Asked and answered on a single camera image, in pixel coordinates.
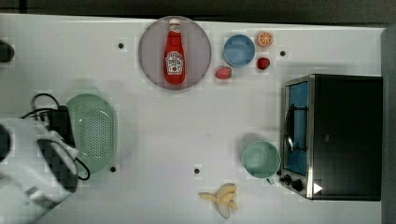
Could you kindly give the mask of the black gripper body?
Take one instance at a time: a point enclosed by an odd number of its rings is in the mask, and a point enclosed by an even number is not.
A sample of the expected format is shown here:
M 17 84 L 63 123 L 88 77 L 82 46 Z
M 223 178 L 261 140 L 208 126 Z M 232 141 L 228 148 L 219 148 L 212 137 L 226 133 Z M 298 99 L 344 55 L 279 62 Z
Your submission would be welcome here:
M 57 132 L 67 145 L 71 147 L 76 145 L 71 119 L 66 105 L 61 105 L 57 110 L 49 113 L 49 130 Z

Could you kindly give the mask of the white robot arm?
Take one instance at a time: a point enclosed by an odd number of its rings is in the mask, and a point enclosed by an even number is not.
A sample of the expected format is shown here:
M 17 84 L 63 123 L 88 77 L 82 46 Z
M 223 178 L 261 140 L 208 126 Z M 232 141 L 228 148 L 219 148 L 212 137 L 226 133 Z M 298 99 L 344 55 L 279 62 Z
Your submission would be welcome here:
M 74 194 L 78 149 L 43 121 L 1 119 L 1 224 L 33 224 Z

